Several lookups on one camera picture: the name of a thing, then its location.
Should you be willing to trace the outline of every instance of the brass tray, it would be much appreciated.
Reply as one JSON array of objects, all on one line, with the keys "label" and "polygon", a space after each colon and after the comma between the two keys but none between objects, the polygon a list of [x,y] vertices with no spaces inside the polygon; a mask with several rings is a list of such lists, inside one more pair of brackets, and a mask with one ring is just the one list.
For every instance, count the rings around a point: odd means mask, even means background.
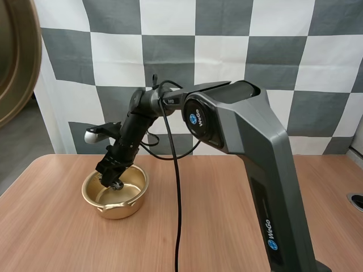
[{"label": "brass tray", "polygon": [[26,105],[40,70],[41,33],[32,0],[0,0],[0,127]]}]

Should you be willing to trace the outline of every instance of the gray square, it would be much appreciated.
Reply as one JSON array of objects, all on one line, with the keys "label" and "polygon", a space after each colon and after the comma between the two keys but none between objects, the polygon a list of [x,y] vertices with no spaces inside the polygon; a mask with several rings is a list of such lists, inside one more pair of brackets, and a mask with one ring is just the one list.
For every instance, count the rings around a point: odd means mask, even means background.
[{"label": "gray square", "polygon": [[91,32],[141,34],[139,1],[83,0],[83,4],[90,22]]},{"label": "gray square", "polygon": [[333,137],[325,149],[324,155],[346,154],[352,141],[353,137]]},{"label": "gray square", "polygon": [[363,1],[315,0],[310,36],[363,34]]},{"label": "gray square", "polygon": [[196,35],[248,36],[253,0],[196,0]]},{"label": "gray square", "polygon": [[56,79],[95,84],[89,32],[42,28]]},{"label": "gray square", "polygon": [[354,82],[352,92],[363,92],[363,59],[359,66],[356,81]]},{"label": "gray square", "polygon": [[85,142],[86,129],[95,125],[77,122],[68,122],[68,124],[78,154],[106,154],[106,147],[109,146],[109,140],[106,139],[94,144]]},{"label": "gray square", "polygon": [[293,90],[306,37],[250,37],[244,79],[270,90]]},{"label": "gray square", "polygon": [[288,123],[289,136],[331,137],[349,93],[295,91]]},{"label": "gray square", "polygon": [[125,121],[129,111],[130,99],[135,87],[100,87],[97,93],[100,99],[105,122]]},{"label": "gray square", "polygon": [[183,87],[194,85],[194,36],[142,36],[146,86],[153,74],[159,81],[173,80]]},{"label": "gray square", "polygon": [[[150,151],[157,155],[171,155],[169,137],[167,134],[158,134],[160,142],[157,146],[150,147]],[[193,136],[191,134],[173,134],[172,139],[174,141],[175,151],[177,155],[187,153],[193,148]],[[154,143],[155,138],[151,135],[147,136],[149,143]]]}]

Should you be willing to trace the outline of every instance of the black and white checkered curtain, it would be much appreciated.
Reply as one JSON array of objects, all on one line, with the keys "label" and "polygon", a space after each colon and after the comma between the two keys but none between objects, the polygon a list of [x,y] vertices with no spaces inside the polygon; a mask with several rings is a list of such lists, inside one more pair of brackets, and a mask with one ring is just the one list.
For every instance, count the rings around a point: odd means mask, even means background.
[{"label": "black and white checkered curtain", "polygon": [[[105,153],[109,142],[86,144],[85,129],[123,120],[154,73],[182,86],[266,88],[295,154],[344,154],[363,114],[363,0],[35,2],[40,77],[69,153]],[[169,119],[182,154],[196,139],[180,112]],[[169,154],[161,118],[150,132],[161,139],[151,149]],[[193,154],[219,153],[202,144]]]}]

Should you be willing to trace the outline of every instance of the robotic arm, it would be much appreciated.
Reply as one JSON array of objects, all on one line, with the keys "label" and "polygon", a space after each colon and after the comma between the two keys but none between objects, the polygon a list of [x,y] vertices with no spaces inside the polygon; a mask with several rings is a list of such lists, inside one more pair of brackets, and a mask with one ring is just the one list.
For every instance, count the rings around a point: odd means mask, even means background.
[{"label": "robotic arm", "polygon": [[121,174],[133,164],[147,129],[162,116],[182,110],[190,132],[245,164],[271,271],[331,271],[315,260],[288,135],[268,104],[266,90],[246,81],[207,83],[177,91],[137,90],[120,123],[87,130],[94,143],[112,137],[96,170],[106,187],[122,189]]}]

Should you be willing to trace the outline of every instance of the gold bowl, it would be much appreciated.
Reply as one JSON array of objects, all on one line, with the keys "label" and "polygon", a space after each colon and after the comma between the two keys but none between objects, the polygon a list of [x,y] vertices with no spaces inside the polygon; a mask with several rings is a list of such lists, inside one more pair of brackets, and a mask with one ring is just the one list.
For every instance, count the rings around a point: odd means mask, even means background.
[{"label": "gold bowl", "polygon": [[100,216],[121,219],[140,209],[149,186],[149,179],[140,167],[132,165],[121,175],[120,180],[124,183],[121,190],[104,187],[99,181],[99,175],[99,172],[94,171],[85,179],[82,195]]}]

